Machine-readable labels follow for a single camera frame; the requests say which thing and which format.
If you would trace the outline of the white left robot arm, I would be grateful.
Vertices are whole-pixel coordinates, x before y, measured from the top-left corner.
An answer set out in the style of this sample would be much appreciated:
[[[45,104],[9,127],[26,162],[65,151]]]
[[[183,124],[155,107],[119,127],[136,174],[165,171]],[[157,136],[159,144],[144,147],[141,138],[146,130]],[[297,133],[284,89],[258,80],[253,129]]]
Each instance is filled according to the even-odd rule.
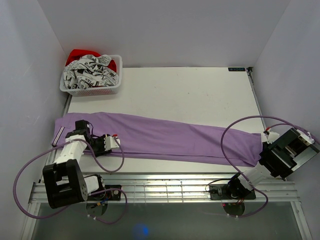
[[[79,162],[86,150],[93,150],[98,157],[111,153],[112,148],[118,146],[109,134],[91,135],[90,123],[86,120],[75,122],[75,130],[66,134],[65,143],[58,158],[42,170],[52,209],[85,202],[89,195],[95,200],[102,199],[106,195],[102,178],[98,174],[84,177]]]

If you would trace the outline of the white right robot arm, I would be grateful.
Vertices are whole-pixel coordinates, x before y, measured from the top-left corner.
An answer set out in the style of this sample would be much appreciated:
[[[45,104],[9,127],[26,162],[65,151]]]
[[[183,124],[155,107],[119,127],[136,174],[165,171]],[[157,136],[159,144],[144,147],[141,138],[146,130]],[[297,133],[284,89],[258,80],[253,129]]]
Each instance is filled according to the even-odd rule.
[[[234,175],[225,192],[232,199],[246,199],[260,182],[286,178],[319,153],[311,136],[292,127],[273,142],[264,142],[255,167]]]

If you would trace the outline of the purple trousers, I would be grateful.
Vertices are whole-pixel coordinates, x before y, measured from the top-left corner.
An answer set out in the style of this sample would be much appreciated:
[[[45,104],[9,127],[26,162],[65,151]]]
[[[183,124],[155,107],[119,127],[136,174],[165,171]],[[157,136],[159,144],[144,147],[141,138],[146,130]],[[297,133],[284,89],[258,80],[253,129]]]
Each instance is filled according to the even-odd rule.
[[[254,167],[263,150],[259,133],[121,113],[68,113],[55,121],[52,145],[65,142],[75,122],[88,121],[93,134],[118,135],[126,157]]]

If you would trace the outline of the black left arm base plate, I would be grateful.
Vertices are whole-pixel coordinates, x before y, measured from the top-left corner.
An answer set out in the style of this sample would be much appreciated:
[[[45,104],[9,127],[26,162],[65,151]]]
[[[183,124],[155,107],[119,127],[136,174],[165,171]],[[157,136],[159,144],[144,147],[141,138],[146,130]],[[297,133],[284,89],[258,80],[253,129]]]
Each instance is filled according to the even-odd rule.
[[[106,191],[101,194],[98,198],[101,201],[119,201],[121,199],[121,192],[122,189],[121,185],[105,185],[104,189],[116,189],[111,191]]]

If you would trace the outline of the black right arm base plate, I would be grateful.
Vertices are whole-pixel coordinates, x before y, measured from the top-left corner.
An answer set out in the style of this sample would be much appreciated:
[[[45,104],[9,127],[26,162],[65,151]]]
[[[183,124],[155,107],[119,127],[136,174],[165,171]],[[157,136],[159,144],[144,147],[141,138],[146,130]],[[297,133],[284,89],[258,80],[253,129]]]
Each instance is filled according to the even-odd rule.
[[[242,190],[231,187],[229,184],[210,184],[211,200],[255,200],[254,190]]]

